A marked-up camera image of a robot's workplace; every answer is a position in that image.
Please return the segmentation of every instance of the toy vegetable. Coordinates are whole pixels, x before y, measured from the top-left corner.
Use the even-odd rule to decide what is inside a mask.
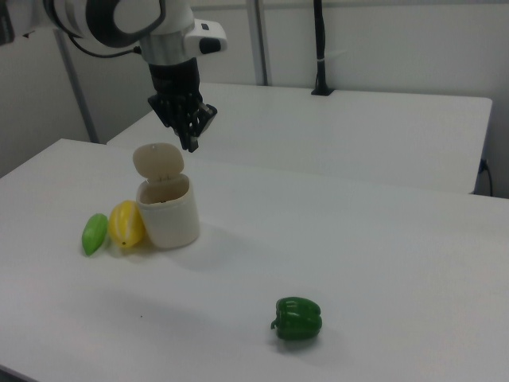
[[[321,329],[320,307],[307,298],[287,297],[276,302],[276,319],[270,328],[278,328],[282,340],[305,340]]]
[[[108,233],[120,248],[130,248],[142,241],[145,225],[133,201],[123,201],[111,211]]]
[[[102,213],[96,213],[88,219],[87,225],[81,235],[81,244],[85,255],[92,255],[101,246],[106,237],[108,218]]]

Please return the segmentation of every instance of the black cable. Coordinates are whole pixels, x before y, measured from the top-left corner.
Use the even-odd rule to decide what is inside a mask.
[[[490,171],[490,167],[488,166],[488,161],[486,159],[481,159],[478,174],[482,174],[485,170],[488,173],[488,180],[490,182],[490,197],[492,197],[493,196],[492,172]]]
[[[71,34],[68,34],[68,36],[69,36],[69,40],[71,40],[71,43],[73,43],[75,47],[77,47],[83,53],[86,53],[87,55],[92,56],[92,57],[115,58],[115,57],[125,56],[126,54],[130,54],[130,53],[142,54],[142,50],[140,49],[139,46],[135,46],[132,49],[124,50],[122,52],[118,52],[118,53],[114,53],[114,54],[97,54],[97,53],[90,52],[89,50],[86,50],[83,46],[78,44],[78,41],[76,41],[76,38],[74,36],[72,36]]]
[[[488,180],[490,181],[490,197],[493,196],[493,183],[492,183],[492,172],[490,171],[490,168],[488,167],[488,164],[486,163],[484,165],[486,168],[486,171],[488,172]]]

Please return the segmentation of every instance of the white container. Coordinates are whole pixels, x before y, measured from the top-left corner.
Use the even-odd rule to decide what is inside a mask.
[[[160,248],[176,248],[200,234],[192,183],[182,174],[181,152],[168,143],[151,143],[133,154],[136,170],[147,180],[138,187],[138,205],[147,234]]]

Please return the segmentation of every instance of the yellow toy fruit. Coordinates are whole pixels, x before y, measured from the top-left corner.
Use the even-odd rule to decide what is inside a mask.
[[[138,206],[133,201],[123,201],[111,211],[108,233],[120,248],[130,248],[145,236],[145,225]]]

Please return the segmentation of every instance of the white table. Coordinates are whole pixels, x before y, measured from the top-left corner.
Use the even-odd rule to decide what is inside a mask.
[[[202,84],[219,114],[193,155],[358,181],[470,193],[489,99]],[[109,141],[180,145],[151,112]]]
[[[192,245],[81,255],[132,150],[59,141],[0,179],[0,364],[40,382],[507,381],[509,204],[191,158]],[[318,302],[284,345],[275,302]]]

